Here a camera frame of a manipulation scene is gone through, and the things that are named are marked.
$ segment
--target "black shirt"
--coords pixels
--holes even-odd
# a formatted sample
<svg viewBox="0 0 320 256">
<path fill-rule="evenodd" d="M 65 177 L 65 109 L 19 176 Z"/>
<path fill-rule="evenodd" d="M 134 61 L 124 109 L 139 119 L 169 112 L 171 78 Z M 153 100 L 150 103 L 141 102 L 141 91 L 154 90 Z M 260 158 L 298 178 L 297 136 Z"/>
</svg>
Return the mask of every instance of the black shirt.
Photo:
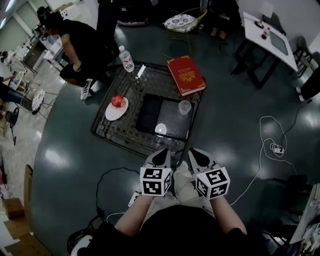
<svg viewBox="0 0 320 256">
<path fill-rule="evenodd" d="M 89 246 L 78 255 L 122 255 L 127 251 L 143 255 L 169 255 L 172 251 L 214 256 L 260 255 L 254 247 L 255 243 L 238 228 L 224 234 L 216 219 L 203 209 L 175 205 L 156 212 L 133 238 L 109 223 L 102 223 Z"/>
<path fill-rule="evenodd" d="M 5 100 L 9 92 L 9 87 L 3 83 L 4 78 L 0 76 L 0 99 Z"/>
<path fill-rule="evenodd" d="M 97 31 L 80 21 L 65 19 L 59 29 L 59 35 L 69 34 L 76 55 L 81 62 L 94 61 L 104 50 Z"/>
</svg>

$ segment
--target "clear plastic cup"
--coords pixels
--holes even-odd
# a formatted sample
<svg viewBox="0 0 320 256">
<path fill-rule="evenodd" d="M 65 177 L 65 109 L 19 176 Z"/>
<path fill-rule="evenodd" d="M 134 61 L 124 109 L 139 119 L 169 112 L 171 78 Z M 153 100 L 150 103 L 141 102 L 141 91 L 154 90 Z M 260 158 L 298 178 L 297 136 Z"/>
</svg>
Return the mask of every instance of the clear plastic cup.
<svg viewBox="0 0 320 256">
<path fill-rule="evenodd" d="M 182 100 L 179 103 L 179 111 L 181 115 L 186 115 L 191 110 L 191 103 L 187 100 Z"/>
</svg>

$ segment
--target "hand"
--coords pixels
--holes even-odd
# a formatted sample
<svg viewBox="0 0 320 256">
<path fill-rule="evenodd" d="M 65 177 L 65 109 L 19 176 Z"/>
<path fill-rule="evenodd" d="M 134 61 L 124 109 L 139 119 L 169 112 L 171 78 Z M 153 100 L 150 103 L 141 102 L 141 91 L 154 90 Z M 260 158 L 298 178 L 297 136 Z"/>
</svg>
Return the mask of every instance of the hand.
<svg viewBox="0 0 320 256">
<path fill-rule="evenodd" d="M 81 61 L 79 61 L 79 63 L 74 63 L 73 64 L 73 70 L 75 71 L 75 72 L 79 72 L 80 70 L 81 70 Z"/>
</svg>

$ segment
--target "floor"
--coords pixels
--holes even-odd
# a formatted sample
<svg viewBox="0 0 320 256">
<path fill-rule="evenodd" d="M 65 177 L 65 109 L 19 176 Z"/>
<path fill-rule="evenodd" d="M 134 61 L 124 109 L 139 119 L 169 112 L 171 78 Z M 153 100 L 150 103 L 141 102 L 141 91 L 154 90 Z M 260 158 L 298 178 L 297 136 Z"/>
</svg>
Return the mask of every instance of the floor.
<svg viewBox="0 0 320 256">
<path fill-rule="evenodd" d="M 47 92 L 44 102 L 53 105 L 57 97 L 53 94 L 59 94 L 65 81 L 59 77 L 59 72 L 47 61 L 43 61 L 37 71 L 38 74 L 35 74 L 32 81 L 40 84 L 40 86 L 33 83 L 31 87 L 44 89 Z M 10 102 L 7 107 L 9 111 L 13 111 L 17 106 Z M 17 123 L 13 127 L 16 145 L 13 143 L 9 126 L 7 126 L 4 138 L 0 140 L 9 191 L 13 197 L 20 198 L 21 202 L 23 202 L 24 196 L 25 166 L 34 166 L 38 145 L 47 121 L 46 118 L 48 118 L 51 109 L 52 106 L 44 104 L 40 113 L 32 115 L 20 108 Z"/>
<path fill-rule="evenodd" d="M 189 51 L 187 45 L 170 40 L 173 35 L 157 26 L 120 27 L 115 36 L 118 45 L 124 45 L 134 60 L 146 63 L 165 65 L 167 58 L 162 54 L 176 57 Z M 174 34 L 174 37 L 186 39 L 186 35 Z M 242 38 L 242 34 L 237 36 L 235 47 Z M 190 146 L 211 153 L 226 167 L 231 179 L 226 199 L 232 203 L 245 191 L 259 168 L 260 117 L 273 116 L 284 130 L 288 129 L 302 105 L 295 91 L 299 82 L 289 76 L 290 68 L 281 63 L 265 86 L 257 89 L 246 73 L 230 75 L 237 64 L 230 56 L 234 51 L 233 38 L 230 45 L 221 49 L 206 33 L 190 35 L 189 39 L 196 45 L 192 48 L 192 59 L 208 85 Z M 263 51 L 257 50 L 248 62 L 257 63 L 262 55 Z M 265 63 L 258 76 L 266 72 L 271 61 Z M 34 233 L 53 255 L 67 255 L 68 236 L 85 228 L 96 215 L 95 192 L 101 174 L 121 166 L 138 170 L 145 161 L 91 133 L 111 81 L 112 76 L 109 82 L 97 83 L 93 88 L 95 96 L 85 101 L 79 99 L 78 88 L 63 86 L 43 129 L 34 163 L 31 215 Z M 52 88 L 62 86 L 58 78 L 50 84 Z M 311 184 L 320 182 L 319 105 L 320 97 L 317 97 L 300 110 L 294 128 L 287 134 L 288 148 L 283 156 L 294 164 L 298 174 L 307 174 Z M 262 122 L 263 138 L 280 143 L 281 135 L 272 119 Z M 272 220 L 280 207 L 284 188 L 271 179 L 288 179 L 291 175 L 294 175 L 291 165 L 261 156 L 259 175 L 232 206 L 246 225 Z M 98 205 L 105 215 L 123 212 L 137 187 L 139 177 L 135 173 L 124 170 L 110 173 L 103 180 Z M 110 221 L 115 223 L 117 217 Z"/>
</svg>

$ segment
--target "red book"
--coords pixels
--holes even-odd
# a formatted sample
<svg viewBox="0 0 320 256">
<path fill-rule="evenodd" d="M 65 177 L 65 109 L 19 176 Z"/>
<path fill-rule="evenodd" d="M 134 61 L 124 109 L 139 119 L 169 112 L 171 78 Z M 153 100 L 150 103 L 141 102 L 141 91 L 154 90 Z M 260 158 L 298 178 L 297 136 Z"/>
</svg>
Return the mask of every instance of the red book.
<svg viewBox="0 0 320 256">
<path fill-rule="evenodd" d="M 170 59 L 167 63 L 181 96 L 194 94 L 206 88 L 204 79 L 188 55 Z"/>
</svg>

